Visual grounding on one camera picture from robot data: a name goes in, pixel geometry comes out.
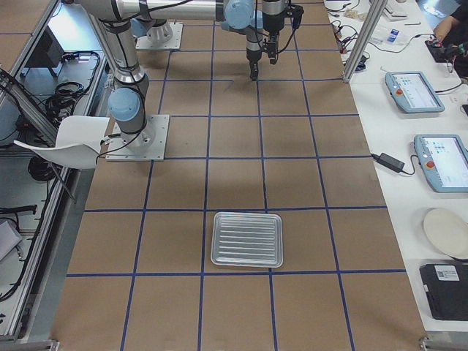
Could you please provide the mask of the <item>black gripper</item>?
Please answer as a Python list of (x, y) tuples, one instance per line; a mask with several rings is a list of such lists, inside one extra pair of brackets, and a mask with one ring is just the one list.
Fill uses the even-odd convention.
[[(279, 34), (270, 33), (266, 40), (266, 53), (268, 55), (270, 64), (276, 64), (279, 57)], [(251, 80), (258, 79), (258, 61), (261, 59), (262, 49), (258, 42), (250, 40), (246, 41), (246, 57), (249, 61)]]
[(269, 35), (278, 36), (284, 28), (284, 19), (287, 11), (287, 1), (262, 1), (263, 29)]

